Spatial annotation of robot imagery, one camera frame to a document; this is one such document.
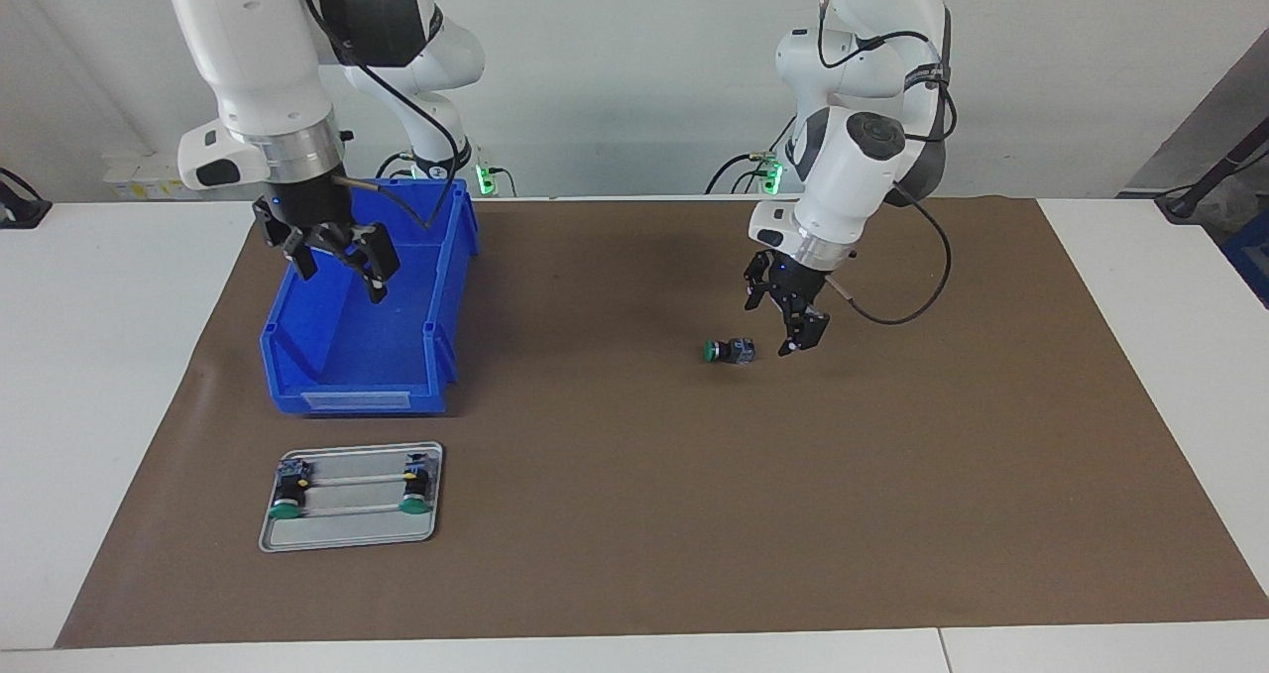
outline green indicator light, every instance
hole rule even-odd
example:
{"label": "green indicator light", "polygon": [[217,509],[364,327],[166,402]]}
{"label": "green indicator light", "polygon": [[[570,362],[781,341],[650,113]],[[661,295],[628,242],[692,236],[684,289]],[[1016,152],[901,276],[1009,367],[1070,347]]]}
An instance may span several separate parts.
{"label": "green indicator light", "polygon": [[763,192],[766,194],[779,194],[780,179],[784,177],[784,164],[777,163],[766,170],[766,179],[763,180]]}

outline green button cap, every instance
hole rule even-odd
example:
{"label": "green button cap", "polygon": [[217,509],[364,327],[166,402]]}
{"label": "green button cap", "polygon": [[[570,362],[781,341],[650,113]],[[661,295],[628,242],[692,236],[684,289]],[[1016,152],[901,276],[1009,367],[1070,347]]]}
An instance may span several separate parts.
{"label": "green button cap", "polygon": [[269,519],[298,519],[299,505],[289,502],[279,502],[269,508]]}
{"label": "green button cap", "polygon": [[397,505],[397,509],[405,512],[406,514],[426,514],[431,512],[431,505],[428,504],[425,500],[411,496],[407,499],[402,499],[401,504]]}

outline blue box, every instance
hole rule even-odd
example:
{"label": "blue box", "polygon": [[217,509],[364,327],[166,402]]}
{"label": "blue box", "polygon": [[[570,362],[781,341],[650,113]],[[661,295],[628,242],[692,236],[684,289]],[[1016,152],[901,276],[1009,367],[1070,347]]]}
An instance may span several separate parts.
{"label": "blue box", "polygon": [[[377,180],[423,217],[444,180]],[[313,251],[317,274],[287,270],[260,334],[269,394],[283,413],[395,415],[444,413],[445,386],[458,377],[453,339],[467,263],[478,229],[464,180],[454,180],[431,230],[385,196],[354,189],[353,213],[382,222],[401,258],[388,295],[371,303],[362,278]]]}

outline white wall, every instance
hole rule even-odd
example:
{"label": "white wall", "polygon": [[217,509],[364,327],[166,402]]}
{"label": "white wall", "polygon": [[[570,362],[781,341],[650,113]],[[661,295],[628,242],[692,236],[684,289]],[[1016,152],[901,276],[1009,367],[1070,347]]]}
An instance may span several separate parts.
{"label": "white wall", "polygon": [[102,155],[148,149],[33,0],[0,0],[0,165],[46,197],[98,196]]}
{"label": "white wall", "polygon": [[[171,151],[212,116],[168,0],[34,1],[145,143]],[[812,22],[816,5],[438,1],[489,53],[485,79],[456,91],[468,131],[534,194],[699,192],[723,159],[765,147],[792,112],[774,46]],[[945,194],[1113,196],[1269,20],[1264,0],[947,1],[962,127]],[[27,97],[62,94],[38,74],[14,85]],[[385,109],[338,93],[341,122],[358,133],[354,171],[404,146]],[[65,116],[42,116],[49,133],[65,135]]]}

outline white table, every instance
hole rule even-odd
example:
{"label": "white table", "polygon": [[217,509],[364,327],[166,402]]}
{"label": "white table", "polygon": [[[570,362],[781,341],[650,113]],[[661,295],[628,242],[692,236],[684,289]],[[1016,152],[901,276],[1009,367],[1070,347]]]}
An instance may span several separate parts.
{"label": "white table", "polygon": [[[1263,588],[1269,312],[1197,227],[1146,202],[1047,201],[1089,286]],[[63,204],[0,232],[0,670],[299,665],[435,672],[1269,670],[1269,622],[164,646],[47,651],[250,227],[244,203]],[[91,471],[90,493],[62,469]]]}

